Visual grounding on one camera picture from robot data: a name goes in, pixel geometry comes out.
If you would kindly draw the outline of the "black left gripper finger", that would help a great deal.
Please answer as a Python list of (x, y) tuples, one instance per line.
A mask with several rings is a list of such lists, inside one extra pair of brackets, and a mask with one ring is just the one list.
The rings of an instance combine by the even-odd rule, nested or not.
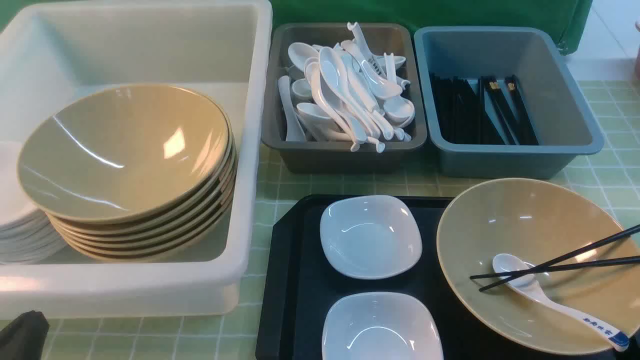
[(41, 311), (20, 314), (0, 331), (2, 360), (40, 360), (50, 323)]

